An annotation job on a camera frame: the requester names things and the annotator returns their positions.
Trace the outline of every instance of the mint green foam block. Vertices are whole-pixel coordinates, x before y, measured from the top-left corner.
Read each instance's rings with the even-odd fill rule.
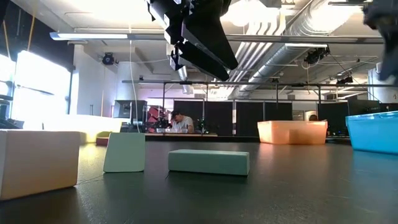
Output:
[[[145,167],[144,133],[111,133],[104,172],[140,172]]]
[[[249,153],[180,149],[169,152],[169,170],[248,175]]]

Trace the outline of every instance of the orange plastic bin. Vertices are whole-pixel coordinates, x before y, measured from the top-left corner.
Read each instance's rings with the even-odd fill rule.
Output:
[[[324,144],[327,121],[258,122],[260,142],[271,144]]]

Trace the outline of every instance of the blue plastic bin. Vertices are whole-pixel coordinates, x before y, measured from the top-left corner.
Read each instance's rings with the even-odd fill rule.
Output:
[[[354,150],[398,154],[398,111],[346,117]]]

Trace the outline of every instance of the person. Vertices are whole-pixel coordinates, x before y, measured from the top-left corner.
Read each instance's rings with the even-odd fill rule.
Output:
[[[318,116],[313,114],[313,115],[310,116],[309,120],[310,121],[318,121]]]
[[[193,133],[193,121],[192,118],[182,115],[179,111],[172,112],[172,125],[173,129],[181,131],[187,129],[188,133]]]

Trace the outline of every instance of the foam block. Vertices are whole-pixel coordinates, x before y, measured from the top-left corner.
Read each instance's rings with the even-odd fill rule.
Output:
[[[140,172],[145,166],[144,133],[111,133],[104,172]]]
[[[180,149],[169,152],[169,170],[248,175],[249,153]]]
[[[76,185],[79,145],[78,132],[0,130],[0,200]]]

